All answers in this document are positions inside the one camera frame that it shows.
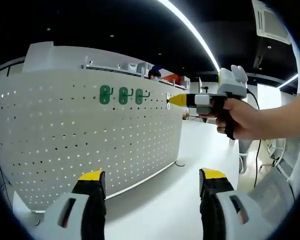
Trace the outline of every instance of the human hand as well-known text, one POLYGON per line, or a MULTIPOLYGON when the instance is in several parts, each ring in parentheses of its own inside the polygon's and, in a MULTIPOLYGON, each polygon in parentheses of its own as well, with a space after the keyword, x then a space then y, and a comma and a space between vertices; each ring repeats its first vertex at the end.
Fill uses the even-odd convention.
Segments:
MULTIPOLYGON (((235 121, 233 137, 235 139, 256 140, 262 136, 261 114, 260 111, 250 106, 248 103, 228 98, 224 102, 223 109, 228 110, 235 121)), ((217 131, 225 134, 227 123, 220 113, 213 115, 200 115, 202 118, 216 117, 217 131)))

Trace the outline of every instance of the black ceiling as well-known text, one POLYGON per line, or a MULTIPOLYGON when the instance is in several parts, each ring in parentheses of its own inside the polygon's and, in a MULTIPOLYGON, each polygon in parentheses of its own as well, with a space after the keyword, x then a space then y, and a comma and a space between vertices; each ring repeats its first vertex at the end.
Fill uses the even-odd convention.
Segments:
MULTIPOLYGON (((193 23, 219 66, 241 65, 246 72, 283 80, 297 72, 291 45, 257 36, 249 0, 170 1, 193 23), (264 56, 255 68, 260 52, 264 56)), ((1 4, 0 64, 25 56, 30 44, 45 41, 117 52, 190 77, 215 71, 197 39, 157 0, 1 4)))

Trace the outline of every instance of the air conditioner unit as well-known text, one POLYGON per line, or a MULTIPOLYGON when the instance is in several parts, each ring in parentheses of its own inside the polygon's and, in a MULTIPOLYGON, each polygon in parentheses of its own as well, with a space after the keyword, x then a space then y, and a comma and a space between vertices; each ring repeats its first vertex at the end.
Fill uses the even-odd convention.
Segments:
POLYGON ((256 34, 260 37, 274 39, 291 44, 290 35, 278 16, 262 1, 252 0, 256 24, 256 34))

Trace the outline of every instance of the white pegboard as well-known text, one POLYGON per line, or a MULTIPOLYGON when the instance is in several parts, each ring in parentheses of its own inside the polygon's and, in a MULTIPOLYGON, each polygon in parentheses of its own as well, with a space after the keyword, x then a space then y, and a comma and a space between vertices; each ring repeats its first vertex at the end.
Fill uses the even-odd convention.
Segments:
POLYGON ((106 172, 107 196, 158 172, 177 159, 182 108, 166 109, 159 82, 97 70, 44 70, 0 79, 0 164, 31 210, 45 210, 71 192, 87 172, 106 172), (100 104, 100 87, 114 93, 100 104), (136 104, 119 103, 119 89, 142 89, 136 104))

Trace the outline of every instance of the ceiling light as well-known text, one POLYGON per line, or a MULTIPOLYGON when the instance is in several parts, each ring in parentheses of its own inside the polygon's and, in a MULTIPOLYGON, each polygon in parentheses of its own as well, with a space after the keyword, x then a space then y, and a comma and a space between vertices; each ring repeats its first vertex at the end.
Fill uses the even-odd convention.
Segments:
POLYGON ((284 83, 282 83, 280 86, 278 86, 277 88, 280 89, 283 86, 291 83, 293 80, 296 80, 298 78, 298 74, 294 75, 292 78, 290 78, 289 80, 285 81, 284 83))
POLYGON ((202 38, 200 33, 197 31, 195 26, 188 20, 188 18, 178 9, 176 8, 171 2, 168 0, 158 0, 160 3, 162 3, 166 8, 168 8, 171 12, 173 12, 186 26, 187 28, 192 32, 192 34, 196 37, 196 39, 199 41, 199 43, 203 46, 204 50, 208 54, 211 62, 213 63, 215 69, 219 72, 220 67, 217 63, 217 60, 215 59, 214 55, 212 54, 210 48, 206 44, 205 40, 202 38))

